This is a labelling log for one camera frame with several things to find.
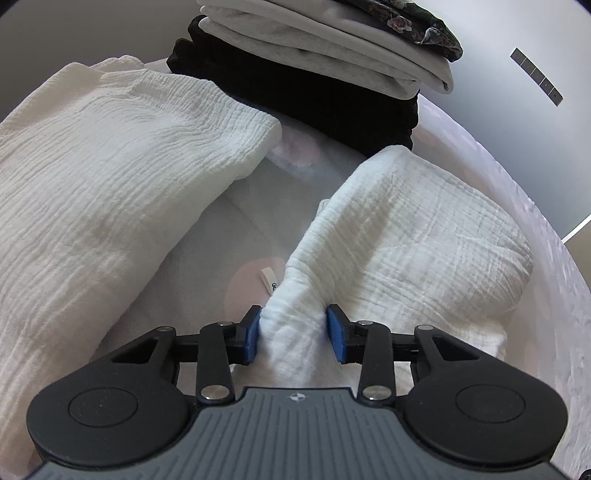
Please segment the dark floral folded garment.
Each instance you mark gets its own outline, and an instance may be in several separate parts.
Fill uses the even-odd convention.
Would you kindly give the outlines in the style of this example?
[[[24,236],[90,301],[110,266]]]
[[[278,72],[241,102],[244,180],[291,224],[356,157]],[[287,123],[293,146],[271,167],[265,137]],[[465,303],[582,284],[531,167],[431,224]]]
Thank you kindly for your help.
[[[460,60],[463,47],[445,22],[412,1],[351,0],[342,4],[363,11],[392,32],[447,59]]]

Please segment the grey wall switch panel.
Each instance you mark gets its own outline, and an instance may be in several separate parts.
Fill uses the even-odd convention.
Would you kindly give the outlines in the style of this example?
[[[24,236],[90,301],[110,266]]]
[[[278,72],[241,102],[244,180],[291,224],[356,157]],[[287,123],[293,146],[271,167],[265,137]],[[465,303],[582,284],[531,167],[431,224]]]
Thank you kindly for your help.
[[[548,77],[519,49],[515,48],[510,58],[535,82],[555,106],[559,106],[564,97]]]

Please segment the white folded garments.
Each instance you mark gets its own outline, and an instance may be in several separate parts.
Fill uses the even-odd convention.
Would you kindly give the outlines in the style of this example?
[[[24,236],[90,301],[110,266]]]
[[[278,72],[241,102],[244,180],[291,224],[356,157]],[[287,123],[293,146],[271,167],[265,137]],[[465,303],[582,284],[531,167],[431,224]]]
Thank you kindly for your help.
[[[400,100],[423,87],[449,94],[451,63],[342,1],[202,1],[204,31],[283,65]]]

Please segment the black folded garments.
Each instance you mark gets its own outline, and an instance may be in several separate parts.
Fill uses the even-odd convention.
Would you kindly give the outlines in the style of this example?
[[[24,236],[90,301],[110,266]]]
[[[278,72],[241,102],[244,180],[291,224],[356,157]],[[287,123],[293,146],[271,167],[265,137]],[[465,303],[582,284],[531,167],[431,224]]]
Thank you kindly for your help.
[[[231,97],[320,131],[363,155],[390,145],[413,147],[418,98],[400,100],[341,79],[283,65],[231,46],[193,18],[167,66],[174,74],[211,80]]]

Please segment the white muslin cloth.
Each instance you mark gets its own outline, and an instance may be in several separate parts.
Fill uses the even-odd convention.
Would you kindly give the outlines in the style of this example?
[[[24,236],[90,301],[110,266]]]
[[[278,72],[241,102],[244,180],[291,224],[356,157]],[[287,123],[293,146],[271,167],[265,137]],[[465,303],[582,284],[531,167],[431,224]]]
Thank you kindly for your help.
[[[322,204],[263,308],[257,385],[355,387],[335,360],[325,309],[397,333],[430,324],[493,355],[534,269],[513,218],[403,147],[363,162]]]
[[[84,365],[201,213],[280,142],[280,121],[132,56],[71,63],[1,124],[1,473],[25,415]]]

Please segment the folded white muslin cloth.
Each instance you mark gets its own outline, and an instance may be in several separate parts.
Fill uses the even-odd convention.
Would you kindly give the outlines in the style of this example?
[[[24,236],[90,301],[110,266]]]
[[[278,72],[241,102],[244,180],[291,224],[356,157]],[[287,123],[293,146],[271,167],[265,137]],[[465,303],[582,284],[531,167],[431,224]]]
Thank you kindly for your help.
[[[84,365],[201,213],[280,142],[280,121],[132,56],[71,63],[1,124],[1,473],[25,415]]]

